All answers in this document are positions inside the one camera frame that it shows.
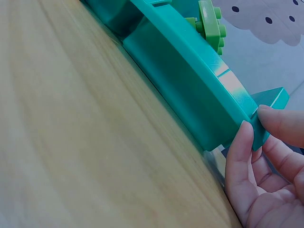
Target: finger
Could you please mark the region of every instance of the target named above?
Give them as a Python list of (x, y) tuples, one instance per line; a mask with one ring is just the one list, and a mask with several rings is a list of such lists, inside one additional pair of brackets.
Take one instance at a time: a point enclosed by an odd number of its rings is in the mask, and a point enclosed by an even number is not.
[(297, 196), (304, 204), (304, 169), (301, 169), (294, 178), (294, 186)]
[(274, 137), (297, 147), (304, 147), (304, 112), (277, 110), (260, 105), (258, 117)]
[(281, 140), (273, 136), (269, 136), (263, 146), (263, 151), (276, 170), (291, 183), (304, 168), (304, 156), (292, 151)]
[(257, 155), (259, 157), (252, 161), (257, 186), (267, 192), (275, 192), (289, 184), (285, 179), (271, 171), (266, 158), (262, 155), (262, 151)]
[(248, 160), (251, 156), (253, 128), (243, 122), (227, 154), (225, 188), (235, 212), (243, 225), (248, 212), (258, 197), (257, 188), (249, 180)]

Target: black dot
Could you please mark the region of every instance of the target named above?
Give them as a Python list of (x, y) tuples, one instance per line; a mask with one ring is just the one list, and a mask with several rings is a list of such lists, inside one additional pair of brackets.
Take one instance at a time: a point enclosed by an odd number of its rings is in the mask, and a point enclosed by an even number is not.
[(272, 20), (271, 20), (271, 18), (266, 17), (266, 18), (265, 18), (265, 20), (266, 20), (266, 22), (267, 22), (268, 24), (272, 24)]
[(289, 19), (292, 21), (292, 22), (295, 22), (295, 18), (293, 16), (289, 16)]
[(238, 13), (239, 12), (239, 8), (237, 6), (233, 6), (232, 7), (232, 11)]

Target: green toy block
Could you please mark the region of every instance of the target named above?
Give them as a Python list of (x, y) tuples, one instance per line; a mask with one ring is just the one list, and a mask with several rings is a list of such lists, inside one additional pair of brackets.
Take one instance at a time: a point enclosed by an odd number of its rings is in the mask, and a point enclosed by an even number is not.
[(210, 0), (200, 0), (199, 18), (186, 18), (186, 20), (201, 34), (201, 36), (212, 46), (219, 54), (223, 54), (224, 37), (226, 37), (226, 28), (219, 23), (222, 14), (219, 7), (213, 7)]

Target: teal plastic toy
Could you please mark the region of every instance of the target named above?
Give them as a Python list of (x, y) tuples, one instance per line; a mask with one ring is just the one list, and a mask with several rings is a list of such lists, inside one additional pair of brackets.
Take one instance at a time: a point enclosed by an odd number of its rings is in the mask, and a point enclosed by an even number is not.
[[(243, 120), (254, 128), (253, 150), (269, 133), (258, 117), (259, 104), (283, 109), (283, 88), (250, 95), (218, 55), (219, 26), (209, 42), (174, 7), (186, 0), (86, 0), (196, 138), (203, 150), (229, 146)], [(204, 30), (214, 28), (217, 9), (199, 1)]]

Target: fingernail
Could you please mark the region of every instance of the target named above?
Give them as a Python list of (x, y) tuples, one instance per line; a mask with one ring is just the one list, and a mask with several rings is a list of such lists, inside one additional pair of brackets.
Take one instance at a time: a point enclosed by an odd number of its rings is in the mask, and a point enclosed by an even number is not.
[(259, 109), (272, 109), (272, 107), (269, 107), (269, 106), (264, 105), (264, 104), (260, 104), (258, 108)]

